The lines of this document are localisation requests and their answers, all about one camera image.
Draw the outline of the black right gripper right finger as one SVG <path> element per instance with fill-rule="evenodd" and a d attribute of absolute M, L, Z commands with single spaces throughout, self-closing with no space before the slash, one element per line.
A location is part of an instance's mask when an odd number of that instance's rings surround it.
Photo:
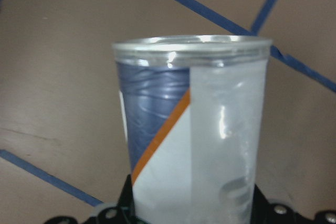
<path fill-rule="evenodd" d="M 255 185 L 253 194 L 253 204 L 250 215 L 250 224 L 265 224 L 269 202 L 261 192 L 259 187 Z"/>

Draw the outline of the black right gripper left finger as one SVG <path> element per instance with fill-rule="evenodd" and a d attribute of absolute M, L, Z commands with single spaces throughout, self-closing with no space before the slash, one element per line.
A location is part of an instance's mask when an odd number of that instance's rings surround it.
<path fill-rule="evenodd" d="M 137 219 L 135 216 L 135 206 L 133 199 L 133 191 L 132 191 L 132 180 L 131 175 L 126 177 L 125 183 L 123 185 L 121 195 L 118 200 L 118 219 L 119 223 L 136 223 Z"/>

